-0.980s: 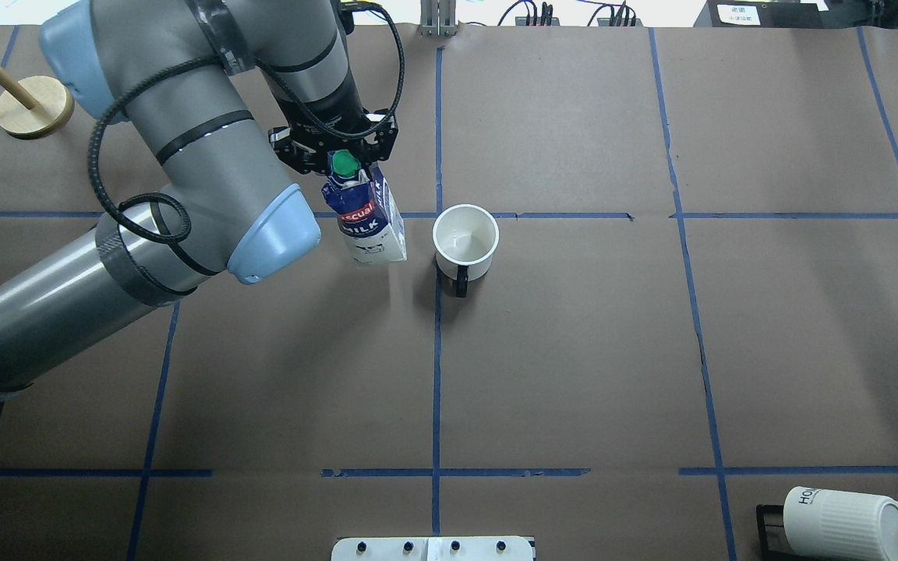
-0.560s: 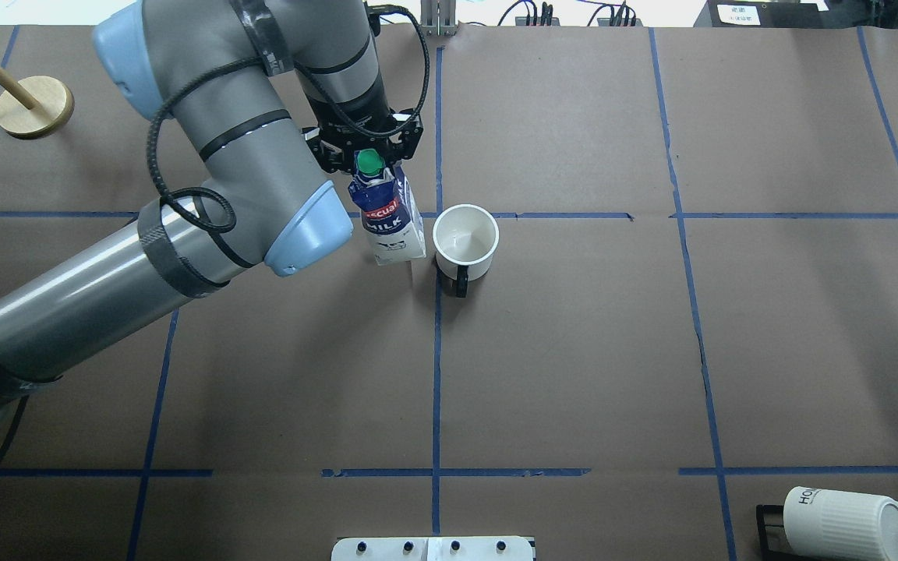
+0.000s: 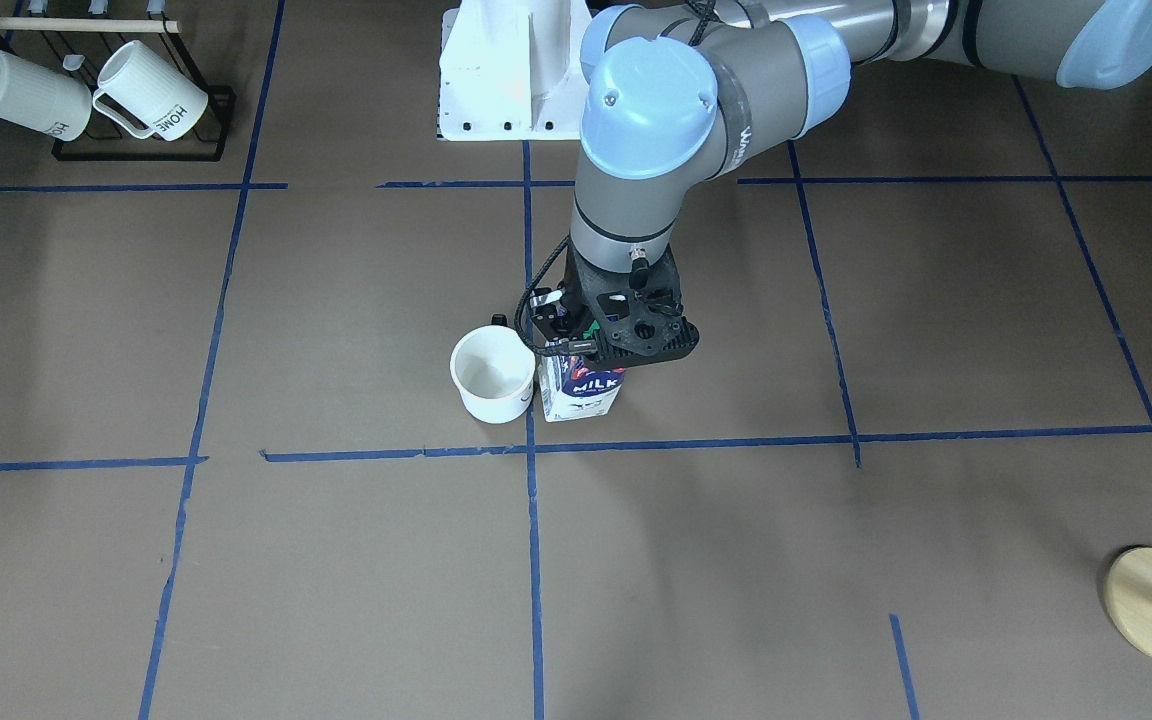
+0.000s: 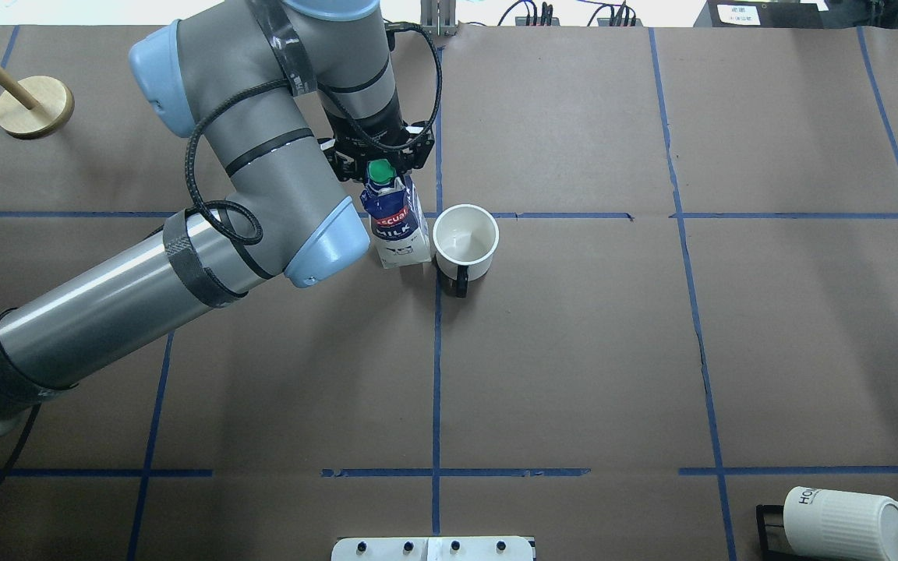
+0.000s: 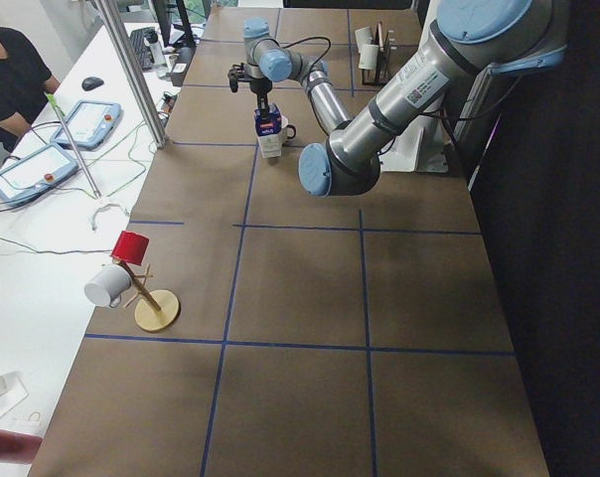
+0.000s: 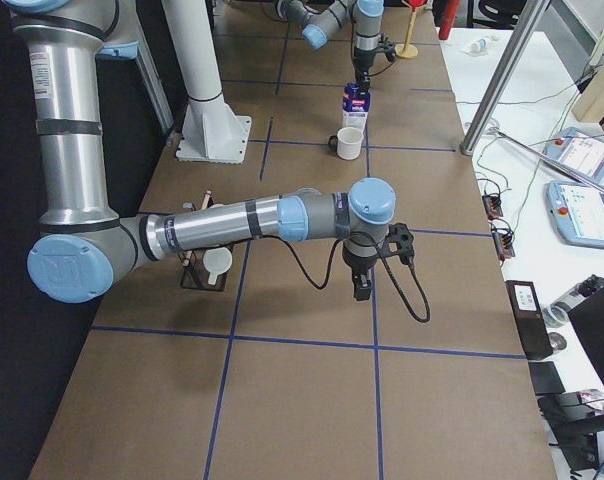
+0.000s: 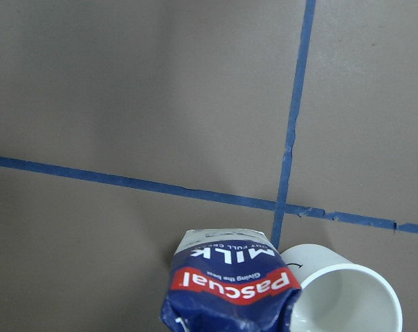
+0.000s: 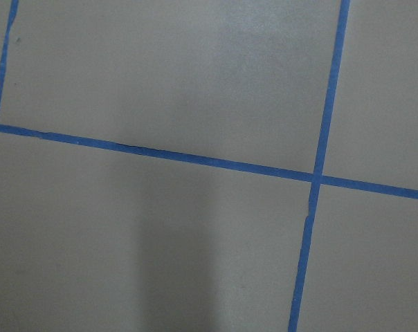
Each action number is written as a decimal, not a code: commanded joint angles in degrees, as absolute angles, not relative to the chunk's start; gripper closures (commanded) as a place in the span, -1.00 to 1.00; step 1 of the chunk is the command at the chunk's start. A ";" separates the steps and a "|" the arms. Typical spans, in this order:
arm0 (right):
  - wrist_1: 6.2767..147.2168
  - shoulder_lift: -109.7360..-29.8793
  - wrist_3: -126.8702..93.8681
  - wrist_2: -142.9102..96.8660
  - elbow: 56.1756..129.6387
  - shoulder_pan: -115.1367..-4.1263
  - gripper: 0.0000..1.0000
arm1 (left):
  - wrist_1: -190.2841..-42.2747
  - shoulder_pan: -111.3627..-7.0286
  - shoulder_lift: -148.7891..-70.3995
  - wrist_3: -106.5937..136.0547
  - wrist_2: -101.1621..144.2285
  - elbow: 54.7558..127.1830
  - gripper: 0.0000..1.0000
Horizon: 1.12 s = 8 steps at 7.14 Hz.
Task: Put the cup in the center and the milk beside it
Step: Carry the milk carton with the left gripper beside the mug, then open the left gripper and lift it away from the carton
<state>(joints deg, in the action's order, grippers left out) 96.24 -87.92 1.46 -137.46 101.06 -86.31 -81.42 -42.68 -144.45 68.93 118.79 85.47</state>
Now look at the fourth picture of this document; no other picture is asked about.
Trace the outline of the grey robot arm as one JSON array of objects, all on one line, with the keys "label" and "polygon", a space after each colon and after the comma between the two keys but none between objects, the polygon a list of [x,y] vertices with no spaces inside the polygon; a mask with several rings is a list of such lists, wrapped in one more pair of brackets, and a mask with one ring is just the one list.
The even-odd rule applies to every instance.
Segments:
[{"label": "grey robot arm", "polygon": [[0,312],[0,438],[82,379],[284,277],[309,288],[371,244],[348,181],[422,166],[378,1],[222,1],[129,50],[143,98],[186,140],[189,202],[156,231]]}]

